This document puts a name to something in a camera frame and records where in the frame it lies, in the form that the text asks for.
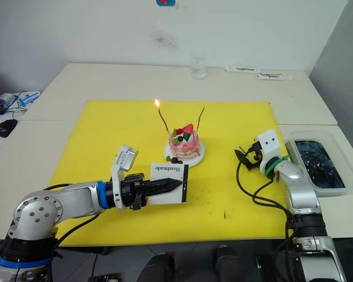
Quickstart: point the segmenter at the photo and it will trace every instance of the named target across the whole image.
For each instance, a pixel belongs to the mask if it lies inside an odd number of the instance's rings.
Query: plastic container
[[[350,162],[348,161],[345,155],[345,152],[342,151],[342,149],[339,147],[339,144],[335,141],[335,139],[332,137],[330,133],[326,131],[321,131],[321,130],[298,130],[290,134],[289,142],[286,143],[287,149],[290,154],[290,158],[293,163],[300,165],[305,170],[305,173],[308,173],[307,167],[297,148],[296,141],[297,142],[312,141],[311,144],[313,144],[315,147],[317,146],[317,143],[315,142],[320,143],[324,149],[317,151],[317,152],[320,152],[317,154],[321,154],[321,152],[327,153],[328,157],[331,159],[333,163],[333,166],[336,168],[339,178],[342,180],[342,183],[344,184],[344,187],[342,188],[329,187],[329,186],[318,187],[317,185],[314,184],[314,182],[312,181],[309,175],[309,182],[314,187],[314,190],[316,191],[318,196],[339,196],[339,195],[353,192],[353,168]],[[298,144],[299,144],[299,147],[301,148],[301,144],[306,144],[306,143],[299,142]]]

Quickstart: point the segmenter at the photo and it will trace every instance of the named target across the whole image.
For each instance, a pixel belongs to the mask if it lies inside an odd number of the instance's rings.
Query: white table
[[[293,129],[328,130],[353,166],[353,149],[307,75],[285,73],[294,80],[256,80],[223,69],[193,80],[181,67],[68,65],[0,147],[0,238],[18,202],[48,185],[87,99],[269,101],[284,137]],[[353,237],[353,194],[320,201],[329,235]]]

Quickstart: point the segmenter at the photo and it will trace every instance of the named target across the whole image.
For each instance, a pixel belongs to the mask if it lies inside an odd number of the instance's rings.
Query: computer mouse
[[[0,136],[8,137],[11,134],[12,130],[16,127],[16,119],[7,119],[6,121],[0,123]]]

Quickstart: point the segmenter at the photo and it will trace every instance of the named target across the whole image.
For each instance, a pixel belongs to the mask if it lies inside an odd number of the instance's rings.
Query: clear glass
[[[203,79],[206,75],[205,58],[202,56],[191,56],[191,76],[194,79]]]

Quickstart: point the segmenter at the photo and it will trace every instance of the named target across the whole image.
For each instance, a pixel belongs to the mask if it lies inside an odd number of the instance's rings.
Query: white plate
[[[197,165],[202,160],[202,158],[205,155],[205,146],[201,140],[199,140],[199,146],[200,146],[200,156],[197,156],[197,157],[195,157],[193,159],[189,159],[189,160],[181,160],[181,161],[183,161],[183,164],[186,164],[186,165],[188,164],[188,166],[191,167],[191,166]],[[170,149],[169,143],[167,143],[164,148],[164,157],[166,158],[167,156],[170,156],[170,157],[173,156],[173,152]]]

